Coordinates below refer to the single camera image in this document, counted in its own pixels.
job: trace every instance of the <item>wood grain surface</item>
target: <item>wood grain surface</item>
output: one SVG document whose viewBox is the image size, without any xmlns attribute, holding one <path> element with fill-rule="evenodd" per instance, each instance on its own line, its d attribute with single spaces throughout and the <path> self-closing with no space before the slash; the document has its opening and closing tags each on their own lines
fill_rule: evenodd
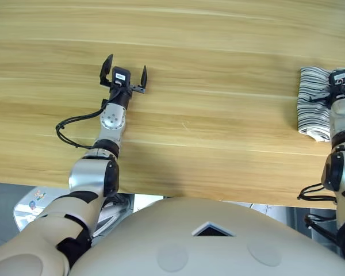
<svg viewBox="0 0 345 276">
<path fill-rule="evenodd" d="M 149 73 L 127 112 L 121 191 L 297 201 L 328 143 L 297 132 L 300 67 L 345 67 L 345 0 L 0 0 L 0 182 L 67 187 L 55 125 L 97 110 L 102 62 Z M 97 118 L 65 133 L 91 144 Z"/>
</svg>

